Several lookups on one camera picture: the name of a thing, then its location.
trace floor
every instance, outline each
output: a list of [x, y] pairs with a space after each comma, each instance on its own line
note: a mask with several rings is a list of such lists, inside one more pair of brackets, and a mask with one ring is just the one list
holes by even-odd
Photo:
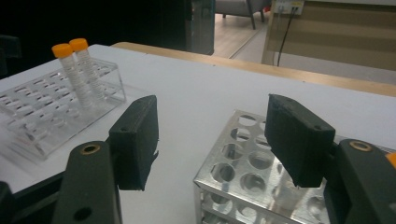
[[[239, 61], [261, 63], [264, 49], [269, 12], [265, 13], [265, 22], [261, 23], [260, 13], [255, 13], [257, 30], [252, 32], [250, 18], [227, 16], [223, 19], [217, 14], [215, 18], [215, 53], [213, 55]], [[235, 38], [250, 31], [245, 39]], [[222, 52], [232, 49], [233, 53]], [[383, 82], [396, 85], [396, 71], [377, 69], [347, 63], [330, 62], [314, 58], [282, 53], [280, 66], [298, 70], [316, 72], [338, 77]]]

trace test tube with orange cap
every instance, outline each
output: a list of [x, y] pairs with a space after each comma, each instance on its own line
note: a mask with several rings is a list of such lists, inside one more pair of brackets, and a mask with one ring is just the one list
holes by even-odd
[[52, 47], [52, 52], [64, 69], [67, 77], [69, 78], [70, 84], [76, 93], [79, 103], [83, 108], [91, 106], [86, 84], [83, 79], [79, 76], [76, 68], [76, 62], [73, 58], [73, 49], [69, 44], [58, 44]]
[[93, 70], [92, 59], [88, 52], [88, 42], [85, 38], [76, 38], [69, 42], [73, 51], [76, 53], [80, 67], [83, 73], [87, 76], [88, 84], [90, 85], [94, 96], [98, 99], [105, 98], [102, 86], [99, 83], [99, 76]]

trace gray chair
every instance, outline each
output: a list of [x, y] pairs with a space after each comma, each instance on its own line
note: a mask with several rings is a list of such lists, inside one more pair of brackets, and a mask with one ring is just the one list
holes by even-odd
[[260, 11], [264, 22], [263, 9], [271, 5], [271, 0], [216, 0], [217, 14], [250, 17], [253, 30], [256, 29], [253, 14]]

